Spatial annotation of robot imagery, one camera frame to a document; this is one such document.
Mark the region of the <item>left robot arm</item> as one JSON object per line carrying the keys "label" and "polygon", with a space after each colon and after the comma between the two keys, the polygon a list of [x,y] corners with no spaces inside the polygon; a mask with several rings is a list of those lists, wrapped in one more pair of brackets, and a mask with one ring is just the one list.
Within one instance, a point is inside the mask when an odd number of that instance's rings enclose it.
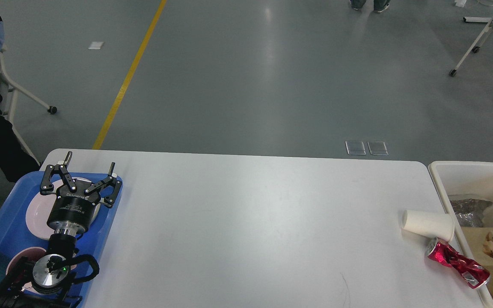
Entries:
{"label": "left robot arm", "polygon": [[0,209],[0,308],[80,308],[117,213],[123,180],[70,173],[72,152],[23,176]]}

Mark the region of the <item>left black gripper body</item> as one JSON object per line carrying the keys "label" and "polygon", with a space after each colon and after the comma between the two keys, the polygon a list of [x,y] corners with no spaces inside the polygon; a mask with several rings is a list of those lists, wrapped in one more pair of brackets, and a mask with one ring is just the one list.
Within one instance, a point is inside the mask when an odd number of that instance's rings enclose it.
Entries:
{"label": "left black gripper body", "polygon": [[67,188],[59,188],[56,195],[47,226],[53,230],[74,228],[77,234],[88,232],[95,216],[96,206],[101,200],[100,193],[85,195],[80,189],[70,192]]}

